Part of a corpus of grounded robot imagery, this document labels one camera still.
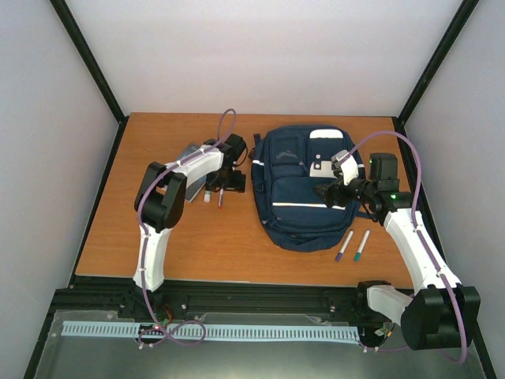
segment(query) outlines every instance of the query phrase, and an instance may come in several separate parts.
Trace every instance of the table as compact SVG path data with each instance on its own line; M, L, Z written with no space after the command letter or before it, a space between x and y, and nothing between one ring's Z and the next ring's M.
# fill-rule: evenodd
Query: table
M88 239L77 265L79 276L132 277L137 267L140 232L133 209L140 182L149 163L173 161L190 143L201 144L216 135L220 114L132 113ZM253 134L264 136L278 126L324 123L346 130L357 143L370 133L393 130L390 118L239 114L234 133L253 146ZM364 161L371 152L392 152L399 159L401 190L408 190L398 142L377 137L360 149ZM354 236L339 263L339 245L314 253L296 253L275 246L256 213L250 182L250 161L245 193L218 196L203 202L203 191L185 203L181 221L170 236L164 272L166 279L233 281L242 283L297 284L354 287L362 280L387 280L411 288L410 275L392 238L378 223L356 218ZM359 262L354 253L366 229L371 230Z

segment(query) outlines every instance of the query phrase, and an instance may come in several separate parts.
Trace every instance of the teal marker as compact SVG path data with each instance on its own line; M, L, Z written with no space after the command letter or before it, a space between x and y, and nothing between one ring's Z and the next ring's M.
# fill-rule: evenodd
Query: teal marker
M357 248L356 255L354 256L354 261L358 262L361 258L361 253L363 253L363 249L365 248L366 240L370 235L370 229L367 229L365 234L363 235L363 239L361 240L360 247Z

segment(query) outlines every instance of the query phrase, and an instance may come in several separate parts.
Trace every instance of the black metal frame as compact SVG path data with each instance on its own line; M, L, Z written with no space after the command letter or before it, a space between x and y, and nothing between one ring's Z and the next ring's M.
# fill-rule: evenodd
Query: black metal frame
M92 225L96 209L98 208L99 200L107 182L112 163L114 162L114 157L125 131L128 118L123 115L113 92L103 76L102 71L100 70L98 63L96 62L82 33L80 32L80 29L73 18L69 7L66 5L65 0L50 0L50 2L60 17L65 29L69 33L70 38L74 42L80 56L83 58L84 63L88 67L90 74L99 87L103 98L106 100L110 108L110 111L118 120L118 132L107 161L105 172L103 173L102 182L88 220L86 232L80 245L76 261L77 266L86 238L88 237L88 232ZM392 118L395 131L406 135L405 124L407 120L419 103L419 100L423 96L431 79L435 76L436 71L442 64L443 59L451 49L452 44L456 40L477 3L478 0L462 1L462 4L456 12L452 22L428 62L425 71L422 73L419 81L410 94L401 114L398 117ZM413 155L405 143L398 140L398 144L402 154L402 160L405 165L407 179L409 181L410 188L412 189L415 185L417 174ZM432 213L430 212L425 192L422 187L419 209L425 218L425 226L428 233L431 235L436 247L443 254L442 246L433 222ZM131 297L133 287L133 281L127 278L111 279L76 276L74 267L69 287L66 289L56 290L54 294L53 302L48 310L47 317L39 335L39 340L33 351L32 359L30 360L24 377L31 378L35 376L36 367L42 354L47 333L50 330L51 322L56 310L118 310L121 309L120 306L125 305L125 300L128 297ZM171 306L175 312L175 317L190 317L193 314L208 311L233 311L244 313L303 313L317 315L318 317L327 318L331 321L347 321L351 324L357 320L356 310L352 304L353 298L355 297L355 290L353 288L294 287L236 283L178 282L167 280L162 285L161 292L170 294L170 300L174 302ZM185 310L180 307L181 304L186 305ZM130 312L132 315L137 315L137 318L140 319L144 317L142 311L135 309L135 307L126 308L127 309L124 310L124 312ZM473 340L486 377L489 379L496 378L496 374L492 367L491 360L478 326Z

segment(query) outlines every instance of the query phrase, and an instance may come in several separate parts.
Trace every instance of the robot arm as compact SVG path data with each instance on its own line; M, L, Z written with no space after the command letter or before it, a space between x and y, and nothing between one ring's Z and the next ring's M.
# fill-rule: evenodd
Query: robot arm
M402 334L413 350L459 347L460 338L455 312L444 282L444 274L456 294L458 307L470 344L477 323L480 297L475 287L464 287L459 278L447 267L438 249L425 229L421 213L415 212L414 226L412 195L399 191L398 161L393 154L376 153L370 156L370 179L357 177L357 164L352 156L344 159L347 151L332 159L337 179L330 185L317 186L314 190L327 206L335 202L345 206L349 201L360 201L375 213L377 221L393 238L413 281L411 298L395 290L384 281L364 282L358 285L358 312L381 313L402 328ZM420 240L422 233L440 270L435 268L426 248Z
M208 148L214 143L214 140L206 141L200 148ZM159 183L159 187L164 188L164 193L153 190L149 194L142 209L142 221L147 228L147 233L144 232L143 227L140 227L139 261L133 276L138 287L142 287L140 274L142 271L145 274L147 290L155 291L163 283L163 264L168 239L182 216L186 188L209 174L208 178L211 177L211 179L208 181L208 188L222 186L225 190L244 192L245 175L234 169L234 163L244 150L244 140L231 134L218 148L213 148L168 173ZM173 164L153 162L148 166L135 200L136 211L138 211L140 199L145 195L151 183ZM142 249L146 239L147 246L144 267L142 267Z

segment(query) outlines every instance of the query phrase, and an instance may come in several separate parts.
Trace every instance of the gray floor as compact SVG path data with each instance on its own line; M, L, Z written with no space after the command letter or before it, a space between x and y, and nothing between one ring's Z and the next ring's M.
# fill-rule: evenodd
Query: gray floor
M113 313L59 313L54 319L36 377L484 378L473 346L465 364L457 366L438 351L365 354L358 346L340 343L208 342L199 347L179 347L166 342L154 349L139 350L133 339L59 335L64 320L110 319L115 319ZM403 344L401 333L396 332L384 347ZM455 349L452 353L457 355L459 351Z

